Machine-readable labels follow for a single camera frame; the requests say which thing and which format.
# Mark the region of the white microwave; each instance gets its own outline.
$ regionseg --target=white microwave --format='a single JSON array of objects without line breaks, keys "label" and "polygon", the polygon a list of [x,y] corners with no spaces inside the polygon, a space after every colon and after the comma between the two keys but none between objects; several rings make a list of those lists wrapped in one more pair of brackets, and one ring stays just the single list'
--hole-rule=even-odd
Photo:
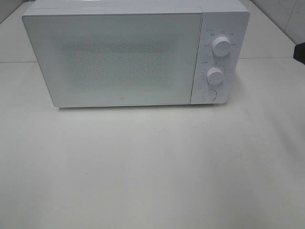
[{"label": "white microwave", "polygon": [[22,19],[57,107],[221,104],[239,0],[36,0]]}]

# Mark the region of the white knob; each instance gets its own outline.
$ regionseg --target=white knob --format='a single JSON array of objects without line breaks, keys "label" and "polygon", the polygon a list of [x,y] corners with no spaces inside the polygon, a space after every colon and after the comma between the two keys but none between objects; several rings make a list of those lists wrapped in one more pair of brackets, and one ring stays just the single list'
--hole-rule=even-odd
[{"label": "white knob", "polygon": [[220,84],[224,80],[224,72],[220,68],[211,68],[206,73],[206,79],[209,84]]},{"label": "white knob", "polygon": [[212,49],[216,56],[226,56],[231,51],[231,41],[225,36],[217,37],[212,42]]}]

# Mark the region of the timer knob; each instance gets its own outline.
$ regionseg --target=timer knob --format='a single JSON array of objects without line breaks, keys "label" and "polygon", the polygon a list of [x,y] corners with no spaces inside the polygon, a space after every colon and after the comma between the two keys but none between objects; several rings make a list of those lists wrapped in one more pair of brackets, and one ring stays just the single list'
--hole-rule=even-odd
[{"label": "timer knob", "polygon": [[231,51],[230,38],[225,35],[215,38],[212,42],[212,50],[216,56],[226,56]]},{"label": "timer knob", "polygon": [[220,84],[224,80],[224,72],[220,68],[211,68],[206,73],[206,79],[209,84]]}]

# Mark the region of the black object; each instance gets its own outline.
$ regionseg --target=black object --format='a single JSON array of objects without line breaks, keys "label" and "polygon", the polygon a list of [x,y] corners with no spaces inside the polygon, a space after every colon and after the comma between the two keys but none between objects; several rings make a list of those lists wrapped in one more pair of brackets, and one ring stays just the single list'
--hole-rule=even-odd
[{"label": "black object", "polygon": [[295,46],[294,59],[305,64],[305,43]]}]

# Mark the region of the white tile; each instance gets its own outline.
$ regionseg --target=white tile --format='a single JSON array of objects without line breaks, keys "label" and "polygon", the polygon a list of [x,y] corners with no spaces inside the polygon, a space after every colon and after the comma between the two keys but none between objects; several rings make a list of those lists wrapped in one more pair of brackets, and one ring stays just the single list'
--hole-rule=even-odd
[{"label": "white tile", "polygon": [[37,63],[0,69],[4,229],[304,227],[293,59],[239,60],[215,106],[58,110]]},{"label": "white tile", "polygon": [[1,0],[0,23],[26,0]]},{"label": "white tile", "polygon": [[292,57],[295,44],[253,3],[240,58]]},{"label": "white tile", "polygon": [[250,7],[250,0],[239,0],[247,9]]},{"label": "white tile", "polygon": [[297,0],[285,32],[295,43],[305,42],[305,0]]},{"label": "white tile", "polygon": [[253,0],[277,26],[284,30],[296,0]]},{"label": "white tile", "polygon": [[33,2],[25,2],[0,24],[0,62],[35,61],[21,16]]}]

